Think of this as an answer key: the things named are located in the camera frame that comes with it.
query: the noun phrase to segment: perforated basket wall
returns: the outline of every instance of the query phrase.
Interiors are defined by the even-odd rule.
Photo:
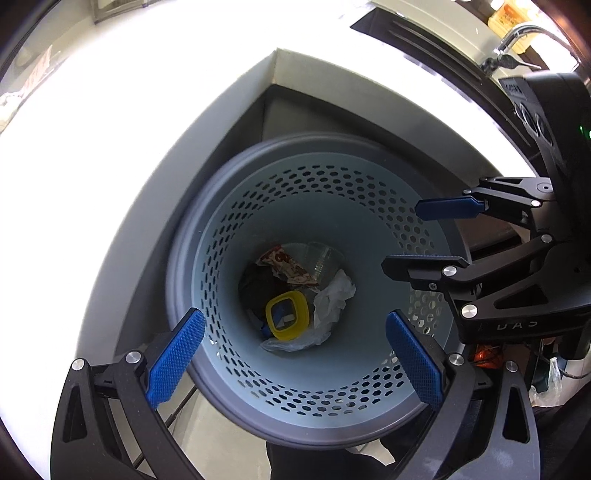
[[[433,194],[406,163],[349,137],[282,139],[224,166],[187,212],[167,286],[173,323],[188,306],[207,318],[191,373],[208,399],[251,432],[297,446],[359,444],[418,413],[385,337],[386,315],[403,309],[442,345],[452,316],[441,294],[391,281],[381,261],[463,253],[453,227],[415,215],[416,202]],[[238,303],[240,275],[273,245],[311,241],[345,256],[357,292],[321,346],[266,352]]]

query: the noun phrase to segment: textured blue pad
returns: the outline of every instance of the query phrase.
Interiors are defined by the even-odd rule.
[[[485,210],[484,202],[479,202],[474,197],[420,200],[414,208],[422,220],[475,218]]]
[[[150,369],[146,398],[155,410],[170,400],[205,334],[205,317],[195,310]]]
[[[396,312],[386,318],[388,342],[419,399],[438,410],[443,403],[443,378],[413,330]]]

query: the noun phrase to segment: black cable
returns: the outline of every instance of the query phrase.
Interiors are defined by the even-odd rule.
[[[183,398],[183,401],[179,404],[179,406],[176,408],[176,410],[174,410],[174,412],[172,412],[168,416],[168,418],[164,422],[164,424],[166,425],[166,428],[169,428],[173,424],[174,419],[178,416],[179,413],[181,413],[181,410],[183,409],[183,407],[187,404],[187,402],[191,399],[191,397],[193,396],[193,394],[196,391],[197,391],[197,387],[193,386],[193,388],[189,391],[189,393]],[[138,457],[134,460],[134,468],[138,469],[138,467],[142,464],[142,462],[144,460],[145,460],[144,454],[140,453],[138,455]]]
[[[537,356],[537,357],[538,357],[540,360],[542,360],[544,363],[546,363],[546,364],[550,365],[550,360],[548,360],[546,357],[544,357],[543,355],[539,355],[538,353],[534,352],[534,350],[533,350],[533,349],[532,349],[532,348],[531,348],[529,345],[527,345],[527,343],[524,343],[523,345],[524,345],[525,347],[527,347],[527,349],[528,349],[530,352],[532,352],[532,353],[533,353],[535,356]],[[565,372],[565,371],[564,371],[564,370],[562,370],[561,368],[559,368],[559,369],[558,369],[558,371],[561,373],[561,375],[562,375],[563,377],[566,377],[566,378],[572,378],[573,380],[582,380],[582,379],[584,379],[584,378],[588,377],[589,375],[591,375],[591,371],[589,371],[589,372],[585,373],[584,375],[572,375],[572,374],[569,374],[569,373]]]

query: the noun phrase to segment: faucet handle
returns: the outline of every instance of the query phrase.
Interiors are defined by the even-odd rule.
[[[539,65],[534,65],[533,63],[526,63],[524,61],[516,59],[514,56],[509,55],[508,53],[502,53],[497,58],[499,67],[504,69],[513,70],[519,66],[522,67],[529,67],[531,70],[541,70],[542,67]]]

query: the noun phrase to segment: white plastic bag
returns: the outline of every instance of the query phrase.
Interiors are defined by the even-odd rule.
[[[268,352],[297,352],[313,345],[321,345],[330,336],[334,323],[339,321],[345,300],[355,295],[355,285],[343,270],[339,270],[329,285],[314,298],[314,322],[298,338],[283,342],[270,338],[261,343]]]
[[[530,402],[532,407],[555,407],[560,401],[562,383],[556,357],[550,359],[550,373],[548,375],[548,390],[538,393],[532,385],[530,388]]]

